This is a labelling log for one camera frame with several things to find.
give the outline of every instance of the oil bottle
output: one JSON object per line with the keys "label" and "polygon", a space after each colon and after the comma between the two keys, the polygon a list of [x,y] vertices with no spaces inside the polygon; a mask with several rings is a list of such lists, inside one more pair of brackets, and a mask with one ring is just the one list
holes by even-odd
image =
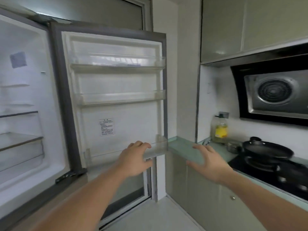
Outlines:
{"label": "oil bottle", "polygon": [[215,116],[211,124],[211,139],[215,143],[226,143],[228,137],[228,124],[223,113]]}

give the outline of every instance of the black frying pan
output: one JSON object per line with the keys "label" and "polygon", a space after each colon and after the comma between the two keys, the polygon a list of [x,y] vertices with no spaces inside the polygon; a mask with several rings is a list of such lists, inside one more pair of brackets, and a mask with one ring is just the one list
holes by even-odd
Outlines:
{"label": "black frying pan", "polygon": [[242,154],[264,163],[276,163],[277,160],[290,159],[294,152],[282,145],[264,142],[258,137],[251,137],[249,141],[243,143]]}

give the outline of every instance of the yellow label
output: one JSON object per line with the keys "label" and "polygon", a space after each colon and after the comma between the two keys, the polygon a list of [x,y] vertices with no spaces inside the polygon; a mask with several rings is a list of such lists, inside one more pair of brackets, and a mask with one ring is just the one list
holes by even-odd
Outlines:
{"label": "yellow label", "polygon": [[217,127],[215,137],[226,138],[228,136],[228,127]]}

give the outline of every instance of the tile floor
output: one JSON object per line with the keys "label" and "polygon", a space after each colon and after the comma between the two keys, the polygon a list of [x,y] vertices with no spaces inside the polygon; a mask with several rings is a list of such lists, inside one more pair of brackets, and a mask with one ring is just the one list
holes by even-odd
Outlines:
{"label": "tile floor", "polygon": [[201,231],[169,198],[147,201],[106,231]]}

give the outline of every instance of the refrigerator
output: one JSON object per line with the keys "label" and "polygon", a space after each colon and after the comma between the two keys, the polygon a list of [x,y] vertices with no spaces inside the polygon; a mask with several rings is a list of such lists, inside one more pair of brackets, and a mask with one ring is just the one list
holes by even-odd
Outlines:
{"label": "refrigerator", "polygon": [[[0,224],[74,178],[106,171],[137,140],[167,151],[166,35],[99,25],[48,27],[0,9]],[[155,167],[125,181],[101,225],[150,198]]]}

